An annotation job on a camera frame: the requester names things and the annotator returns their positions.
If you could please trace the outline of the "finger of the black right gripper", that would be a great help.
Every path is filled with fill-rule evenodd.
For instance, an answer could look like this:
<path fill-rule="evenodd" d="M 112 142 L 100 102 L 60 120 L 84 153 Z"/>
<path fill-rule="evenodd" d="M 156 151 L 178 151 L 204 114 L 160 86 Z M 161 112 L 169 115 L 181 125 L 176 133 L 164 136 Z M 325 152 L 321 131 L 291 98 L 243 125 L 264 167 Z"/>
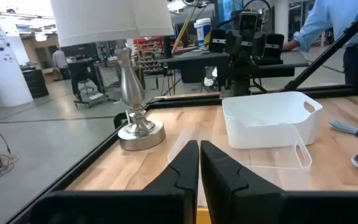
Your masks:
<path fill-rule="evenodd" d="M 252 41 L 252 56 L 261 57 L 264 54 L 266 33 L 256 32 Z"/>
<path fill-rule="evenodd" d="M 242 36 L 237 30 L 227 33 L 227 52 L 231 55 L 240 56 L 242 47 Z"/>

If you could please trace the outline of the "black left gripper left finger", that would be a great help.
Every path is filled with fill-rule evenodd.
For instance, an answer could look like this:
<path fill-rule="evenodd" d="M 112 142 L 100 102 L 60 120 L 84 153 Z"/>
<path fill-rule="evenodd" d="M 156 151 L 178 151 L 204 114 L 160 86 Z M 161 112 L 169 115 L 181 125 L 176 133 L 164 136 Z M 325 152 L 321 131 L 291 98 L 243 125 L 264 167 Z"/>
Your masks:
<path fill-rule="evenodd" d="M 198 143 L 188 141 L 168 166 L 144 187 L 148 200 L 144 223 L 196 223 Z"/>

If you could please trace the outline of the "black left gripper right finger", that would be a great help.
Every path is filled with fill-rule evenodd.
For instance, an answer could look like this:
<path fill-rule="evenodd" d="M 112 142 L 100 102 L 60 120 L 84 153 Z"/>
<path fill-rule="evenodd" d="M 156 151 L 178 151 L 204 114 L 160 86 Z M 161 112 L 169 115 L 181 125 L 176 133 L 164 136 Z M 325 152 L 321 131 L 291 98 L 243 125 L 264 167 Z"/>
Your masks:
<path fill-rule="evenodd" d="M 283 190 L 209 141 L 200 147 L 201 178 L 212 223 L 280 223 Z"/>

